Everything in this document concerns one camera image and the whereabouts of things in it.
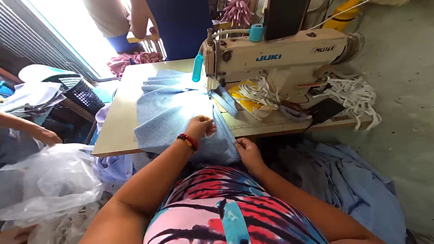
sewing machine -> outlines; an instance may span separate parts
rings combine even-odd
[[[314,72],[326,64],[350,60],[364,46],[360,34],[345,35],[334,29],[300,31],[278,41],[249,41],[248,36],[216,40],[202,44],[206,87],[216,89],[231,82],[268,74],[267,82],[279,88],[279,95],[291,102],[306,102],[305,94],[317,81]]]

light blue gingham fabric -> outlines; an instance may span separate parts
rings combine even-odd
[[[229,95],[229,92],[221,86],[217,87],[217,90],[220,92],[221,96],[217,94],[217,92],[212,91],[211,96],[220,104],[222,107],[228,111],[232,117],[235,118],[235,116],[238,113],[237,108],[235,107],[235,100]]]
[[[139,126],[134,129],[138,147],[146,152],[162,153],[185,132],[191,118],[207,115],[213,117],[217,132],[210,138],[202,138],[198,152],[189,161],[196,165],[229,165],[239,161],[235,138],[219,109],[209,100],[203,83],[192,82],[191,75],[151,77],[144,82],[143,95],[137,101]],[[222,106],[233,112],[235,107],[231,109],[227,104]]]

pink fabric pile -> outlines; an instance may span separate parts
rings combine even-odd
[[[133,59],[135,64],[157,63],[163,60],[163,56],[160,53],[134,52],[134,54],[123,53],[119,54],[117,57],[112,57],[107,65],[110,68],[110,71],[120,78],[125,71],[125,67],[130,65],[130,58]]]
[[[226,11],[220,21],[236,23],[239,27],[250,26],[249,19],[253,15],[248,7],[249,0],[229,0]]]

black plastic basket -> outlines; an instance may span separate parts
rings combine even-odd
[[[86,85],[79,74],[55,75],[43,81],[61,83],[60,90],[64,92],[63,94],[92,115],[104,107],[101,99]]]

bracelet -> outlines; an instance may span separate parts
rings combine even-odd
[[[186,134],[180,134],[178,137],[178,139],[183,140],[185,143],[187,143],[187,145],[189,147],[191,147],[191,149],[193,150],[193,153],[196,153],[197,151],[197,145],[196,143],[193,141],[193,139],[191,139],[191,137],[189,137]]]

